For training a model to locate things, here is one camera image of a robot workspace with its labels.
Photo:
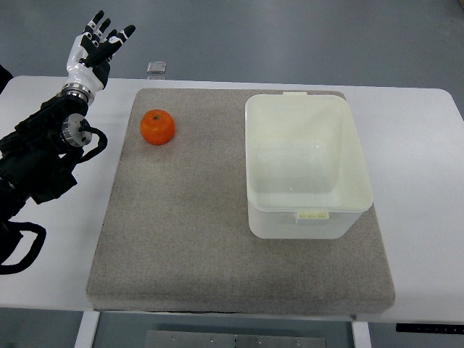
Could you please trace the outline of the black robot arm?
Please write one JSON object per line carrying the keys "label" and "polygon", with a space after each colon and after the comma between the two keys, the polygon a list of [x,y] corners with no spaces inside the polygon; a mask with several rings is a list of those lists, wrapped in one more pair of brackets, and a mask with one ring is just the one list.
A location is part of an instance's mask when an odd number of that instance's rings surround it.
{"label": "black robot arm", "polygon": [[69,79],[1,139],[1,274],[29,268],[44,245],[45,228],[11,220],[26,201],[61,197],[77,183],[75,167],[106,149],[107,136],[86,119],[97,90],[88,78]]}

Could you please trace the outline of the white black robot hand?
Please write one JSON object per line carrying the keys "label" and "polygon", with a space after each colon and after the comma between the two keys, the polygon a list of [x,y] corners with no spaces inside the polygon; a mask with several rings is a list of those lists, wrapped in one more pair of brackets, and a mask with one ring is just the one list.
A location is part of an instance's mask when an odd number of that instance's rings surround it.
{"label": "white black robot hand", "polygon": [[91,94],[103,90],[108,82],[113,55],[136,31],[134,25],[105,33],[111,19],[98,11],[75,38],[67,60],[66,84],[83,86]]}

